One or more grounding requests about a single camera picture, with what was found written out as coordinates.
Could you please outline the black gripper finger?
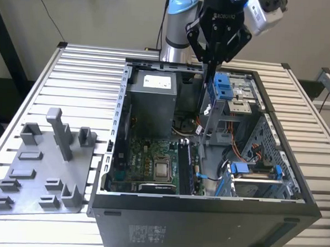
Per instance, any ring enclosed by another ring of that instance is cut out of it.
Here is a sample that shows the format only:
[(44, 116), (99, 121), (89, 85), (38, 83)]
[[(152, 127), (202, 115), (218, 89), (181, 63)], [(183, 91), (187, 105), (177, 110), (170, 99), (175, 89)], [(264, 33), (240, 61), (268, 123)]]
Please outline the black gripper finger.
[(204, 84), (207, 85), (211, 78), (211, 59), (209, 58), (209, 52), (207, 47), (203, 47), (199, 42), (200, 36), (200, 19), (196, 18), (193, 22), (190, 22), (186, 25), (186, 36), (189, 45), (193, 49), (193, 53), (195, 54), (197, 60), (203, 66), (203, 78)]
[(226, 26), (214, 50), (214, 61), (211, 67), (211, 82), (214, 80), (214, 75), (222, 62), (230, 62), (233, 60), (251, 38), (252, 34), (244, 24), (238, 28)]

